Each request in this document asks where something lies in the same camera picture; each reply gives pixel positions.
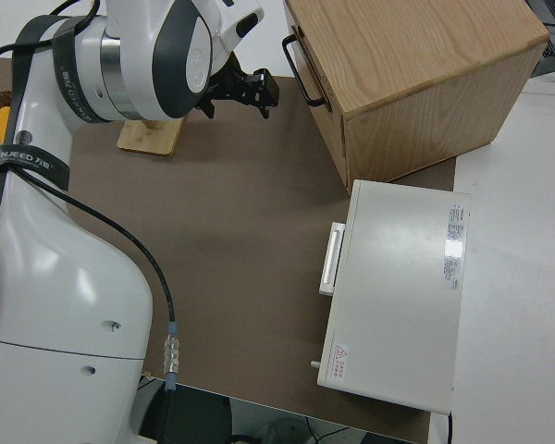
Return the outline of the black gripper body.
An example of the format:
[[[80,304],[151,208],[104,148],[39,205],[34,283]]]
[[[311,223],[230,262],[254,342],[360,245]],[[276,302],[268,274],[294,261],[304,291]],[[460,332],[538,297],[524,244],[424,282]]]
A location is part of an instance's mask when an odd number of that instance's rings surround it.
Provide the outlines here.
[[[245,73],[239,59],[231,52],[224,66],[210,78],[205,90],[205,101],[232,100],[247,105],[247,92],[257,81],[259,74]]]

